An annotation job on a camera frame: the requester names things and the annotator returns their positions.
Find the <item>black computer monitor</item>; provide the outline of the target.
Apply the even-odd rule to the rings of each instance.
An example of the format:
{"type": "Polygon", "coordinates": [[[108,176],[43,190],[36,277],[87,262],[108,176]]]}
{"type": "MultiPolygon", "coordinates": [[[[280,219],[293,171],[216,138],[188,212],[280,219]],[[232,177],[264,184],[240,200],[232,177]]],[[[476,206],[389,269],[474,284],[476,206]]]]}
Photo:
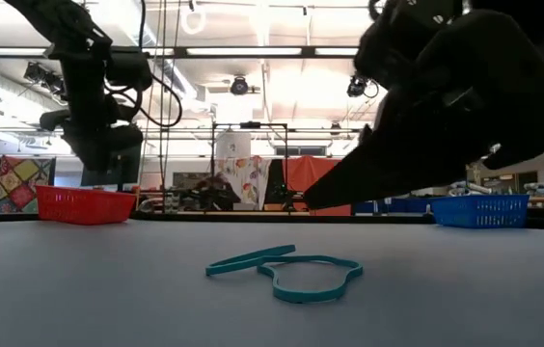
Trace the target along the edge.
{"type": "Polygon", "coordinates": [[[138,182],[141,146],[112,151],[102,170],[84,169],[80,185],[84,187],[134,184],[138,182]]]}

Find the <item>teal rubber band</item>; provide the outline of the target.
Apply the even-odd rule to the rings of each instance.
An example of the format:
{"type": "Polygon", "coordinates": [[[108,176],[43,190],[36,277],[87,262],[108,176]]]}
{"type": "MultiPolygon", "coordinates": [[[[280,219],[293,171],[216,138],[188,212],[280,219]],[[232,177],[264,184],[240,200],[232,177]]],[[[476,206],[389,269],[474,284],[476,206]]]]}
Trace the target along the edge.
{"type": "Polygon", "coordinates": [[[252,267],[257,267],[263,263],[263,259],[267,256],[281,256],[290,254],[296,251],[294,245],[283,245],[273,248],[258,250],[255,252],[237,255],[235,257],[226,258],[218,262],[208,265],[204,272],[207,276],[215,276],[234,271],[240,271],[252,267]]]}
{"type": "Polygon", "coordinates": [[[261,264],[257,266],[257,271],[272,280],[273,296],[275,298],[293,304],[318,304],[340,299],[345,294],[348,284],[364,273],[364,267],[359,262],[328,255],[268,255],[261,258],[261,264]],[[337,287],[323,291],[297,291],[282,287],[280,275],[273,267],[268,266],[268,263],[299,262],[329,263],[347,268],[347,271],[342,284],[337,287]]]}

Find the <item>red plastic basket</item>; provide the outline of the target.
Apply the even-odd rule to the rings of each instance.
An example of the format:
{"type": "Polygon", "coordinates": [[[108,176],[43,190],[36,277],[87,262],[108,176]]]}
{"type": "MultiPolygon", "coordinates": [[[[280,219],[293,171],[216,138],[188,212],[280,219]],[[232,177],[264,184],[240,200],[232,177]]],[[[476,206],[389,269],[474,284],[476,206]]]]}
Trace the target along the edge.
{"type": "Polygon", "coordinates": [[[55,186],[37,187],[39,218],[83,226],[126,221],[133,208],[133,194],[55,186]]]}

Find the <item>blue plastic basket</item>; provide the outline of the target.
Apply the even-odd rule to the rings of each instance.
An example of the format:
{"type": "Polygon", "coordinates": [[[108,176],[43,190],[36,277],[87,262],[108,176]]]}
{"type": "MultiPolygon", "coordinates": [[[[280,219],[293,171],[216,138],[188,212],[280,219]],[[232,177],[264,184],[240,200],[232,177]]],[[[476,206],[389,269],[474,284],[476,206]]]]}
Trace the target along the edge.
{"type": "Polygon", "coordinates": [[[468,195],[434,198],[430,208],[435,222],[446,227],[523,227],[529,195],[468,195]]]}

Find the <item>orange hanging cloth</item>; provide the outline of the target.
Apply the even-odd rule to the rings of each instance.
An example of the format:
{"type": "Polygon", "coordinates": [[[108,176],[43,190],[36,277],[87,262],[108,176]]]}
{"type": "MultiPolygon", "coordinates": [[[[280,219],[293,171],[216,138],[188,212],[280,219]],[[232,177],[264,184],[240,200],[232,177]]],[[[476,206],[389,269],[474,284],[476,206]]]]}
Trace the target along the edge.
{"type": "MultiPolygon", "coordinates": [[[[305,192],[319,178],[328,173],[339,162],[339,159],[316,158],[313,156],[301,156],[290,158],[283,163],[283,169],[288,166],[287,175],[284,175],[288,189],[291,191],[305,192]]],[[[308,209],[311,216],[349,216],[351,205],[342,205],[326,209],[310,209],[304,202],[297,202],[298,210],[308,209]]]]}

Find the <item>blue storage bin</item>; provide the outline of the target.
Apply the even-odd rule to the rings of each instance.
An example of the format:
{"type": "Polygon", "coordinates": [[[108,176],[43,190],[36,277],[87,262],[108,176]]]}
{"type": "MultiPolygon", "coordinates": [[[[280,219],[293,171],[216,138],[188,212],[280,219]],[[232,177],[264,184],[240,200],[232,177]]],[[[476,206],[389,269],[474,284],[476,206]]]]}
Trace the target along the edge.
{"type": "Polygon", "coordinates": [[[352,206],[353,214],[373,214],[373,213],[415,213],[424,214],[429,204],[428,199],[392,198],[388,203],[380,201],[365,201],[352,206]]]}

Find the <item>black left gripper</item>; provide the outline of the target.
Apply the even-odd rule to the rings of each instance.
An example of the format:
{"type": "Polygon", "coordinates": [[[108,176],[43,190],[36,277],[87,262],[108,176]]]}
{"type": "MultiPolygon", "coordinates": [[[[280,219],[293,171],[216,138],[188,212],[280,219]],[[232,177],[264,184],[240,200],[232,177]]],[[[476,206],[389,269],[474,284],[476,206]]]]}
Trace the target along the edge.
{"type": "Polygon", "coordinates": [[[64,92],[65,109],[43,113],[40,128],[54,131],[62,128],[63,139],[78,154],[84,168],[91,172],[107,172],[119,166],[120,150],[110,150],[107,134],[111,123],[111,96],[105,92],[64,92]]]}

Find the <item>pale rolled fabric bundle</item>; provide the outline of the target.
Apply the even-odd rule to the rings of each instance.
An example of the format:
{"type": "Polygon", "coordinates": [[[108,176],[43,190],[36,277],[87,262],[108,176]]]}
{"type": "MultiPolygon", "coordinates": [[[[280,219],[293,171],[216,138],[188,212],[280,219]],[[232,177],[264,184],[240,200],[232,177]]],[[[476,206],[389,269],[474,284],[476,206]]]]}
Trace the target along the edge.
{"type": "Polygon", "coordinates": [[[457,181],[449,186],[448,195],[451,197],[469,195],[491,195],[493,190],[468,181],[457,181]]]}

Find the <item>white floral hanging cloth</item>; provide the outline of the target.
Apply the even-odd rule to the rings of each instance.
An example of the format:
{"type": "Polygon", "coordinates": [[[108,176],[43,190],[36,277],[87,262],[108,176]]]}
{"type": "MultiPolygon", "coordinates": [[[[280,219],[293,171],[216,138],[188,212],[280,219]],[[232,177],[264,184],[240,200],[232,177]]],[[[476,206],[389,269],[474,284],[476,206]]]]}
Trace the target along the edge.
{"type": "Polygon", "coordinates": [[[231,185],[242,203],[262,209],[271,163],[260,156],[217,159],[214,170],[231,185]]]}

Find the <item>white round column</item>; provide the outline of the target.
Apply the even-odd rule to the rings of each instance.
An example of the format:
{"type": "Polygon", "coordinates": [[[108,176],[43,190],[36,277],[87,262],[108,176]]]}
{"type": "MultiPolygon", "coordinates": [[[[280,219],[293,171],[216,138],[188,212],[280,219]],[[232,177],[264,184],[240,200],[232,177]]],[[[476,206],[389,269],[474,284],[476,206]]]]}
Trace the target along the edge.
{"type": "Polygon", "coordinates": [[[218,159],[247,158],[251,156],[251,134],[227,131],[216,137],[215,157],[218,159]]]}

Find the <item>black distant frame stand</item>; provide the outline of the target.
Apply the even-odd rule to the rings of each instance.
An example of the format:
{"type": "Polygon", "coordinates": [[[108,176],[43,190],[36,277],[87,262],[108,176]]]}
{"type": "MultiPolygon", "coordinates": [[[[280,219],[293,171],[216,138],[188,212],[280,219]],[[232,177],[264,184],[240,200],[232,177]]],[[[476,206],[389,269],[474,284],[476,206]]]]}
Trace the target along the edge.
{"type": "MultiPolygon", "coordinates": [[[[260,121],[253,121],[248,120],[240,123],[218,123],[214,122],[211,127],[211,140],[210,140],[210,176],[219,175],[215,172],[214,166],[215,161],[218,159],[215,157],[215,141],[216,137],[220,135],[221,133],[227,132],[227,131],[235,131],[235,132],[248,132],[251,134],[251,140],[252,139],[252,133],[253,132],[259,132],[261,131],[264,135],[277,135],[280,136],[278,133],[278,129],[282,129],[284,131],[284,140],[287,141],[287,135],[288,135],[288,127],[286,123],[266,123],[266,122],[260,122],[260,121]]],[[[251,142],[251,156],[260,156],[258,154],[252,153],[252,142],[251,142]]],[[[253,207],[255,210],[263,210],[257,209],[257,207],[250,203],[242,203],[239,202],[239,205],[244,205],[245,207],[253,207]]]]}

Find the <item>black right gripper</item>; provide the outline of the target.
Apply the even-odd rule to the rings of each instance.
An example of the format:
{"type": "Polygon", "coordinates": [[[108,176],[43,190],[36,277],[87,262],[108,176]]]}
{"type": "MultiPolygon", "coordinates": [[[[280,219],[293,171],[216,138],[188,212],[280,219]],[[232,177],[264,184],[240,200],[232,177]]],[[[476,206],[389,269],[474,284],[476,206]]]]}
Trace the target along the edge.
{"type": "Polygon", "coordinates": [[[439,31],[364,141],[304,193],[310,209],[444,186],[544,152],[544,54],[508,14],[475,10],[439,31]]]}

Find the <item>colourful patchwork quilt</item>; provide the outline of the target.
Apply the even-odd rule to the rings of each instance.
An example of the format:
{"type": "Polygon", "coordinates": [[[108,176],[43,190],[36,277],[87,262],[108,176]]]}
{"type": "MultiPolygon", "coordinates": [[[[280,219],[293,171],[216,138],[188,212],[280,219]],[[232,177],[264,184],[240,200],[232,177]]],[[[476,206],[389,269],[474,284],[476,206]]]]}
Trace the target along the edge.
{"type": "Polygon", "coordinates": [[[37,213],[37,186],[54,183],[56,159],[3,156],[0,159],[0,213],[37,213]]]}

